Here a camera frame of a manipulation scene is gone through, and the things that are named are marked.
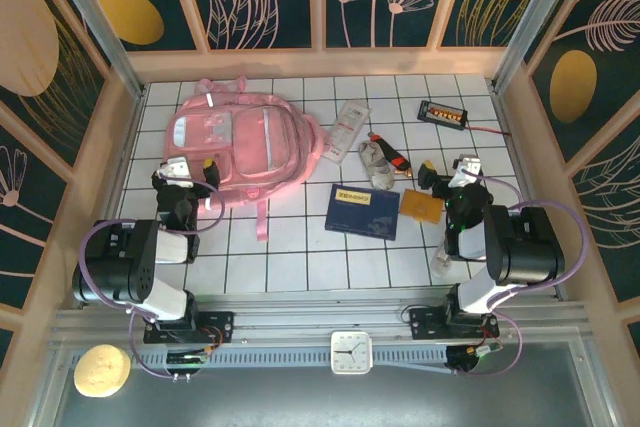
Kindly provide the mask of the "yellow-brown wallet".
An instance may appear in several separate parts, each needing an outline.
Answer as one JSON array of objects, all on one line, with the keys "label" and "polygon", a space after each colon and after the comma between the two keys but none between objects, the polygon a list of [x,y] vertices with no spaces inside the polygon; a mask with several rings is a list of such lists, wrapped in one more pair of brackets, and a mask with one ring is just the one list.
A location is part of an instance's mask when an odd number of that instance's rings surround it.
[{"label": "yellow-brown wallet", "polygon": [[444,201],[430,194],[406,189],[402,196],[399,213],[419,222],[438,224],[444,210]]}]

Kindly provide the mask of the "pink backpack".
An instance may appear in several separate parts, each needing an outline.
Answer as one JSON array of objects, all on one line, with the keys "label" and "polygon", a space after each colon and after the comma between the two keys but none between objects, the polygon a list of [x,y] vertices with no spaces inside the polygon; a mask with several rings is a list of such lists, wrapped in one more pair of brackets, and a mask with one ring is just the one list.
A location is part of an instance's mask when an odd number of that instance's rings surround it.
[{"label": "pink backpack", "polygon": [[256,235],[268,238],[268,201],[306,181],[327,147],[327,132],[311,115],[268,93],[254,93],[239,77],[200,80],[169,121],[164,158],[185,157],[191,177],[202,181],[203,162],[220,172],[218,197],[200,201],[199,213],[253,204]]}]

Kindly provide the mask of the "clear wrapper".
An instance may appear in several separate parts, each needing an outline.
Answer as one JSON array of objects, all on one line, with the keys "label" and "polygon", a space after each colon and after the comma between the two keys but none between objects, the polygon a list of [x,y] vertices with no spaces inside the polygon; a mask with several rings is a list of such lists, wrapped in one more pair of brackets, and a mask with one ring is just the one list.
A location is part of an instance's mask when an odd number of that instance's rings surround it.
[{"label": "clear wrapper", "polygon": [[394,173],[380,145],[375,141],[362,142],[358,154],[372,187],[390,190],[394,185]]}]

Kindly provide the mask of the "dark blue notebook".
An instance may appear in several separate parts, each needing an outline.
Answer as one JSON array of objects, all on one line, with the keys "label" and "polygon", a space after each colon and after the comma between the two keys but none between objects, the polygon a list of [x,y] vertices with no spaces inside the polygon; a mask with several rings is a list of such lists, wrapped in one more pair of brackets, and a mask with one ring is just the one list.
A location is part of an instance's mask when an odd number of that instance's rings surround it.
[{"label": "dark blue notebook", "polygon": [[395,241],[399,204],[397,192],[333,184],[325,229]]}]

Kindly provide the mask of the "clear plastic stationery package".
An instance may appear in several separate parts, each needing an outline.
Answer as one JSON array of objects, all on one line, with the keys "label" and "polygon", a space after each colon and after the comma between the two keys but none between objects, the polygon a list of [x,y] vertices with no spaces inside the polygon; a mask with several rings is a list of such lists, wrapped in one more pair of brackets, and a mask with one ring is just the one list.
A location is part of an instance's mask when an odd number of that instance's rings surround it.
[{"label": "clear plastic stationery package", "polygon": [[347,100],[328,132],[323,156],[340,164],[369,119],[370,109],[364,100]]}]

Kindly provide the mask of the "black charger board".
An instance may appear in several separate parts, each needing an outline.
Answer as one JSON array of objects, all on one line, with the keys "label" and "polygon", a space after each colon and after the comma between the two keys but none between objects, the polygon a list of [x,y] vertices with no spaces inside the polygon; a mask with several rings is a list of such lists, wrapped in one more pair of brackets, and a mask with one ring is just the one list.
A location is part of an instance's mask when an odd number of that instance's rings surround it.
[{"label": "black charger board", "polygon": [[462,131],[467,127],[468,114],[464,109],[423,100],[418,110],[417,119]]}]

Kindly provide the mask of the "black controller module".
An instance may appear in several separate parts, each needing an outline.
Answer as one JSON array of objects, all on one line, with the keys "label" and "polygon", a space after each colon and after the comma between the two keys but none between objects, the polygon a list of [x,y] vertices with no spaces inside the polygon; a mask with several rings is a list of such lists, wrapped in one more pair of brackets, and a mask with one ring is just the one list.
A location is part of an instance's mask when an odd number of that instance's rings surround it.
[{"label": "black controller module", "polygon": [[455,374],[490,377],[494,373],[474,373],[473,370],[479,364],[479,361],[494,352],[499,352],[502,347],[497,344],[483,345],[452,345],[445,349],[446,362],[445,366],[451,369]]},{"label": "black controller module", "polygon": [[199,350],[168,351],[165,358],[165,370],[174,382],[190,382],[212,357],[215,348],[207,346]]}]

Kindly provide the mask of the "round yellow sponge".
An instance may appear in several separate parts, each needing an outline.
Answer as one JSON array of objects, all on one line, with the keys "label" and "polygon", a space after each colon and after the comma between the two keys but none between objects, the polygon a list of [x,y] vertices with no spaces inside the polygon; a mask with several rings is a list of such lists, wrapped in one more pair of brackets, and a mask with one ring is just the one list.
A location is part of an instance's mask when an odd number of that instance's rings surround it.
[{"label": "round yellow sponge", "polygon": [[90,398],[106,398],[119,391],[131,371],[131,360],[121,348],[101,344],[81,356],[74,371],[77,391]]}]

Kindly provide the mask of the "white square clock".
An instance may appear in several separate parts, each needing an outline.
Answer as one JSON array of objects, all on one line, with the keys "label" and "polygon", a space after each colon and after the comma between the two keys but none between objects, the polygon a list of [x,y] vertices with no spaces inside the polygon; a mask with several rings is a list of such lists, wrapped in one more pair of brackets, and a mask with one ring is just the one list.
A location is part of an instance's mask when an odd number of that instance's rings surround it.
[{"label": "white square clock", "polygon": [[365,375],[373,366],[373,345],[364,331],[335,331],[330,337],[330,367],[336,375]]}]

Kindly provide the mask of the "grey metal plate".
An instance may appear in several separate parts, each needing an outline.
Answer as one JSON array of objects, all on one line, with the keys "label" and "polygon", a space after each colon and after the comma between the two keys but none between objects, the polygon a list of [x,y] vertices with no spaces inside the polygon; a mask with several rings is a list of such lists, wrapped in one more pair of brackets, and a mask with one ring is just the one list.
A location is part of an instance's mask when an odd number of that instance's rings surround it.
[{"label": "grey metal plate", "polygon": [[500,376],[241,365],[171,382],[136,369],[103,399],[75,388],[77,357],[49,355],[25,427],[623,427],[579,341],[529,344]]}]

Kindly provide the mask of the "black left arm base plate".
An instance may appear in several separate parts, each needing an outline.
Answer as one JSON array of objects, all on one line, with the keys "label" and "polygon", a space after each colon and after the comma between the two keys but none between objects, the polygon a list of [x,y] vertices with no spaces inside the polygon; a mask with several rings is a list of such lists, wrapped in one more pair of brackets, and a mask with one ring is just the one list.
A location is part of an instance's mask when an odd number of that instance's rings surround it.
[{"label": "black left arm base plate", "polygon": [[198,312],[194,317],[174,321],[147,322],[144,344],[230,343],[234,330],[232,312]]}]

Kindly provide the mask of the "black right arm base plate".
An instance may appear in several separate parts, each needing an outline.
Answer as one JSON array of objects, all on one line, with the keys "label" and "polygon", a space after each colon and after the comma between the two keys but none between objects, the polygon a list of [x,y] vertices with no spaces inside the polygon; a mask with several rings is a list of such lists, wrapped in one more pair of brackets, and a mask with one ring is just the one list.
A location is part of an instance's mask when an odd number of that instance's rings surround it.
[{"label": "black right arm base plate", "polygon": [[409,310],[409,326],[414,340],[481,340],[500,336],[498,321],[492,314],[470,314],[445,307]]}]

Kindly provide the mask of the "aluminium mounting rail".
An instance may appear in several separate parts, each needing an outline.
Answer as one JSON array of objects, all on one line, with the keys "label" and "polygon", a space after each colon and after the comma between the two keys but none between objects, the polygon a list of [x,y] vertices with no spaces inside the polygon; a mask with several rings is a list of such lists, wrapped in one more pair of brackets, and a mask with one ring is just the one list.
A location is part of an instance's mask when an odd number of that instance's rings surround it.
[{"label": "aluminium mounting rail", "polygon": [[[405,307],[439,305],[445,287],[355,289],[204,296],[204,311],[234,313],[235,346],[316,346],[338,330],[362,330],[379,344],[411,339]],[[580,302],[553,296],[526,295],[503,304],[527,343],[590,339],[593,330]],[[87,306],[59,311],[47,338],[50,347],[89,347],[128,339],[128,317],[108,307]]]}]

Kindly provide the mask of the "aluminium frame post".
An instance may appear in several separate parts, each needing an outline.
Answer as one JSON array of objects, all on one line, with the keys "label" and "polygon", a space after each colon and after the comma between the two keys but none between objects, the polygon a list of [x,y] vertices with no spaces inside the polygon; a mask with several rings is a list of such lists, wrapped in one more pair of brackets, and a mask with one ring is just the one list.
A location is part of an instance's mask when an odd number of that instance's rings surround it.
[{"label": "aluminium frame post", "polygon": [[129,93],[135,100],[139,100],[143,84],[135,73],[122,43],[109,25],[98,0],[73,0],[73,2],[84,15],[88,27],[99,41]]},{"label": "aluminium frame post", "polygon": [[491,81],[493,94],[500,95],[506,90],[556,2],[557,0],[530,1]]}]

